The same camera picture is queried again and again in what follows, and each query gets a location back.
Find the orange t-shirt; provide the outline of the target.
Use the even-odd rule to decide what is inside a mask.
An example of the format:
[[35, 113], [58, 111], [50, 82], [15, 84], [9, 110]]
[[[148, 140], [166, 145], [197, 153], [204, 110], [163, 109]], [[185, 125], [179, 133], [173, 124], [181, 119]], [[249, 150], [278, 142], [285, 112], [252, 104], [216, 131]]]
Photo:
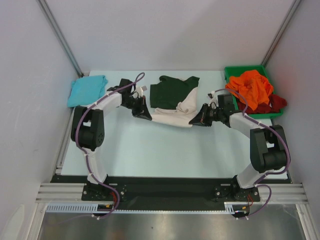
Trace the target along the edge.
[[[267, 77], [261, 75], [257, 70], [248, 70], [240, 76], [230, 76], [226, 89], [231, 89], [239, 93], [246, 100], [248, 107], [256, 110], [259, 105], [268, 105], [269, 97], [274, 91]], [[240, 102], [245, 104], [245, 100], [240, 96]]]

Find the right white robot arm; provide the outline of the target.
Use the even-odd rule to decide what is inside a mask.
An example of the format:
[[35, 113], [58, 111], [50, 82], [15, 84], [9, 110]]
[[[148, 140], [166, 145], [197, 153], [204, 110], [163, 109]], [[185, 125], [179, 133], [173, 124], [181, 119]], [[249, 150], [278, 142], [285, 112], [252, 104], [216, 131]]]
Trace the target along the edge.
[[221, 122], [249, 138], [250, 164], [234, 177], [235, 185], [230, 188], [231, 196], [242, 201], [255, 187], [269, 175], [279, 175], [287, 171], [291, 162], [290, 152], [282, 126], [267, 126], [235, 109], [230, 94], [213, 95], [210, 103], [202, 105], [199, 113], [189, 121], [190, 125], [210, 127], [213, 122]]

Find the white and green t-shirt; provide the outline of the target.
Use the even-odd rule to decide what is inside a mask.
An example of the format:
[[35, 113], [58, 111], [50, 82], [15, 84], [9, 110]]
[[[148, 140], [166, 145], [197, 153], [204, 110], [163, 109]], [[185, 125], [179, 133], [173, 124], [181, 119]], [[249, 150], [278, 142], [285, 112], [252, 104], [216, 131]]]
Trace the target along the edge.
[[174, 127], [192, 127], [190, 121], [198, 114], [199, 81], [196, 76], [187, 79], [160, 76], [159, 83], [150, 86], [149, 103], [154, 109], [152, 121]]

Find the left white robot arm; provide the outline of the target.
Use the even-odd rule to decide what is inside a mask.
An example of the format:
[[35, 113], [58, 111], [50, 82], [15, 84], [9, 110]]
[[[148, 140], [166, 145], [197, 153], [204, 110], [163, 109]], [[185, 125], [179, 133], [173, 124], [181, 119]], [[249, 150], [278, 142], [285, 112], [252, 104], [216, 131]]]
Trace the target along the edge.
[[119, 85], [110, 87], [106, 93], [88, 106], [74, 109], [71, 140], [83, 152], [88, 175], [87, 180], [95, 184], [93, 194], [100, 200], [110, 196], [111, 188], [104, 184], [107, 172], [96, 156], [105, 139], [105, 116], [118, 107], [131, 110], [134, 118], [151, 121], [144, 92], [146, 86], [137, 86], [136, 81], [122, 78]]

